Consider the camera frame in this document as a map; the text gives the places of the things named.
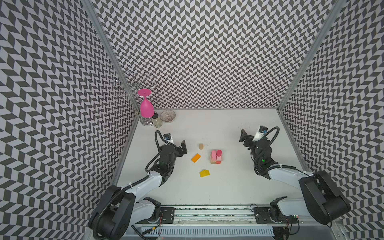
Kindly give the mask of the orange rectangular block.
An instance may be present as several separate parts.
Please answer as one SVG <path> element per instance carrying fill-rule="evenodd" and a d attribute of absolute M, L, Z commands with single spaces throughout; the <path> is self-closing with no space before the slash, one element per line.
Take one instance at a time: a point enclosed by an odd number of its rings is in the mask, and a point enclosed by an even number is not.
<path fill-rule="evenodd" d="M 200 154 L 196 154 L 195 156 L 193 156 L 193 157 L 191 158 L 191 161 L 192 161 L 193 163 L 196 163 L 200 158 L 201 158 L 201 155 L 200 155 Z"/>

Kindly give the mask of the small striped bowl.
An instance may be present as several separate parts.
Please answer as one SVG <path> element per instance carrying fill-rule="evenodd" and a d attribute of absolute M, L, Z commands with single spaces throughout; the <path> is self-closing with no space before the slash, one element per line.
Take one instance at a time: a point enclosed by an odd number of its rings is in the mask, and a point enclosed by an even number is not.
<path fill-rule="evenodd" d="M 171 123 L 175 120 L 176 113 L 172 110 L 166 110 L 161 113 L 160 118 L 164 123 Z"/>

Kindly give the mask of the glass spice jar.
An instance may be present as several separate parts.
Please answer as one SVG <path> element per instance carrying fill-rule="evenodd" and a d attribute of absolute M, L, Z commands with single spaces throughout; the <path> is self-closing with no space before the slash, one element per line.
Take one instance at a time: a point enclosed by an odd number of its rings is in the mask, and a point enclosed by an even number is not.
<path fill-rule="evenodd" d="M 152 116 L 152 122 L 155 128 L 160 129 L 163 125 L 163 121 L 160 118 L 159 114 L 154 112 L 154 115 Z"/>

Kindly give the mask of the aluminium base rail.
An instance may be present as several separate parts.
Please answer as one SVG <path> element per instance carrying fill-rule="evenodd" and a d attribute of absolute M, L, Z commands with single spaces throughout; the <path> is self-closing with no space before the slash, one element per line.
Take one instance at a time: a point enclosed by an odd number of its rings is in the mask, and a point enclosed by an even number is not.
<path fill-rule="evenodd" d="M 140 201 L 134 207 L 119 210 L 122 204 L 111 206 L 103 219 L 112 220 L 122 217 L 118 221 L 123 228 L 132 225 L 166 225 L 166 226 L 245 226 L 269 225 L 283 226 L 295 224 L 293 216 L 273 220 L 268 206 L 239 205 L 239 206 L 161 206 L 150 199 Z"/>

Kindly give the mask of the pink plastic wine glass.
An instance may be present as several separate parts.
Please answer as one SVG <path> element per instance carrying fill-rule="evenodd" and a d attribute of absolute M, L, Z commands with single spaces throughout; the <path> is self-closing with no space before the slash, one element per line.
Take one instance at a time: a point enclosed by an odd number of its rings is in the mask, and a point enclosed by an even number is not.
<path fill-rule="evenodd" d="M 138 90 L 138 95 L 143 97 L 143 101 L 140 105 L 140 113 L 143 118 L 152 118 L 154 115 L 154 107 L 152 103 L 147 99 L 152 94 L 149 89 L 140 89 Z"/>

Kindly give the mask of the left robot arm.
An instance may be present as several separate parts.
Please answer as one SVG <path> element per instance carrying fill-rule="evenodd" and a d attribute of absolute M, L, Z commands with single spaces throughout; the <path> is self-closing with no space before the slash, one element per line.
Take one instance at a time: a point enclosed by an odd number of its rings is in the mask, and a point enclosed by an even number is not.
<path fill-rule="evenodd" d="M 146 195 L 162 186 L 171 176 L 178 157 L 188 153 L 186 142 L 177 147 L 166 143 L 145 168 L 144 178 L 118 187 L 111 185 L 93 211 L 88 226 L 95 240 L 119 240 L 128 227 L 142 221 L 156 221 L 161 204 Z"/>

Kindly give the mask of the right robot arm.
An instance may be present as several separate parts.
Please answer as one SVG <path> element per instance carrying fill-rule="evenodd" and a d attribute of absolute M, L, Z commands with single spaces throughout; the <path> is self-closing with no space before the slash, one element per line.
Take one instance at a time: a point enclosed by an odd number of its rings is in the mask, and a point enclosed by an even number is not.
<path fill-rule="evenodd" d="M 299 198 L 283 196 L 271 201 L 267 209 L 270 221 L 291 223 L 299 217 L 311 217 L 327 225 L 350 212 L 350 201 L 327 172 L 306 172 L 273 160 L 271 145 L 279 132 L 279 127 L 269 130 L 260 126 L 253 136 L 241 130 L 239 139 L 250 151 L 253 169 L 258 176 L 285 183 L 302 193 Z"/>

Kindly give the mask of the yellow house-shaped block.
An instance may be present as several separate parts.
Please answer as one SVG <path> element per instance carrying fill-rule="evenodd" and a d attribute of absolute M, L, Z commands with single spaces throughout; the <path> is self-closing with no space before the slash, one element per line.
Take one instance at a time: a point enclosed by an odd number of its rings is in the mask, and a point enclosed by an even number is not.
<path fill-rule="evenodd" d="M 209 170 L 202 170 L 200 171 L 200 177 L 203 178 L 203 177 L 207 177 L 210 175 L 210 172 Z"/>

